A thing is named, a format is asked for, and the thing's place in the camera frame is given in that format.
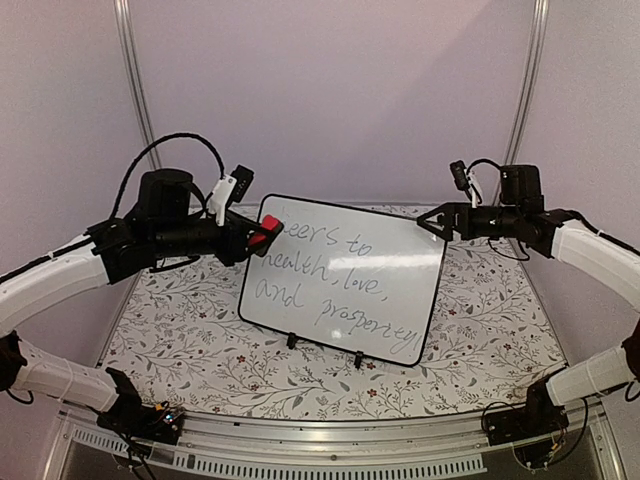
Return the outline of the red whiteboard eraser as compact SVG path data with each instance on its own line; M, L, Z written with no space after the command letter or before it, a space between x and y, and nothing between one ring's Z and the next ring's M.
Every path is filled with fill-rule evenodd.
M270 214L265 215L259 227L249 236L248 251L252 255L265 256L283 229L284 224L280 220Z

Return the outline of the white whiteboard black frame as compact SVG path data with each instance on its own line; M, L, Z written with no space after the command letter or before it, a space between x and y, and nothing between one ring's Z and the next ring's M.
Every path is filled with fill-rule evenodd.
M259 216L283 231L252 257L239 317L285 336L413 367L423 355L445 242L406 215L279 194Z

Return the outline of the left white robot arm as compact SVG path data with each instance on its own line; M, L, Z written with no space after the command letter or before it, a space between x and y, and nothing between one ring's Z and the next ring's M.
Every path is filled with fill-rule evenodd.
M17 329L33 316L82 293L142 271L164 274L212 256L226 267L255 254L261 227L234 211L254 180L247 167L223 175L209 194L178 169L145 173L134 207L112 214L66 245L1 278L1 389L36 393L111 417L128 434L148 426L145 405L129 377L112 367L86 367L35 347Z

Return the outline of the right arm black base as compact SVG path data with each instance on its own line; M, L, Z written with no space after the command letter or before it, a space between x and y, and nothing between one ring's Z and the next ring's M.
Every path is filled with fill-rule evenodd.
M569 420L563 407L555 406L547 392L547 379L527 388L523 406L506 404L504 410L489 412L489 404L481 415L481 428L491 446L514 443L546 436L546 440L530 443L514 450L516 460L527 469L548 467L563 446Z

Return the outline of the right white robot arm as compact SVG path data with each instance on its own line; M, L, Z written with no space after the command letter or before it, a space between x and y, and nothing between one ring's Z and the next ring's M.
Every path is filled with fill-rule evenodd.
M488 164L450 165L463 202L446 202L420 215L416 223L446 242L459 238L510 239L530 252L585 275L609 290L630 309L639 309L639 251L596 228L573 209L548 209L539 169L531 164L497 165L499 193L494 205L482 203L474 170ZM556 409L578 399L604 396L639 379L639 332L616 345L551 374L528 392L517 427L537 436L552 424Z

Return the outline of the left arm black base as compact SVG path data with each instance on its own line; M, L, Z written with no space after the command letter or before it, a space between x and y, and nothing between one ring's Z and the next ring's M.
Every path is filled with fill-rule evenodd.
M126 437L176 445L184 425L184 409L167 401L144 405L131 380L111 367L106 373L115 382L115 403L97 415L97 425Z

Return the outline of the black whiteboard stand foot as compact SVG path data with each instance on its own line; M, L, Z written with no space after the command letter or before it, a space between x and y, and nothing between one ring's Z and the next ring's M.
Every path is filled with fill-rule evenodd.
M298 336L294 332L290 332L287 337L287 348L293 350L298 342Z

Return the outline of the right aluminium frame post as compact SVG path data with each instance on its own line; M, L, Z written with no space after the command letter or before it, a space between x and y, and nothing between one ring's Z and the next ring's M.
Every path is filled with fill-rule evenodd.
M509 134L504 156L505 165L513 165L524 139L528 116L531 110L541 59L544 51L549 16L549 0L535 0L524 72L516 105L513 125Z

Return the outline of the aluminium frame post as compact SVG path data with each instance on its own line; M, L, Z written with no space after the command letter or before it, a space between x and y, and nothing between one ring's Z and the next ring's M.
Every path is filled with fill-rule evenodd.
M113 5L133 110L143 145L146 146L155 139L155 135L137 54L130 2L127 0L114 0Z
M513 165L524 139L528 116L531 110L541 59L544 51L549 16L549 0L535 0L524 72L516 105L513 125L509 134L504 156L505 165Z

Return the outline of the left aluminium frame post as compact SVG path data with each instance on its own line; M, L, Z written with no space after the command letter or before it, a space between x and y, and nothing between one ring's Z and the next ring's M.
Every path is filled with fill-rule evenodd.
M146 146L155 139L155 135L137 54L130 2L127 0L114 0L113 5L133 110L143 145Z

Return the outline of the aluminium front rail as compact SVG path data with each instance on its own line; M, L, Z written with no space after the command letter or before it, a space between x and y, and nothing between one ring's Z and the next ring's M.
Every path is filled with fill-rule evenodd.
M575 402L567 428L497 437L478 412L372 421L293 421L189 413L173 445L137 451L92 413L63 408L47 479L626 479L602 404Z

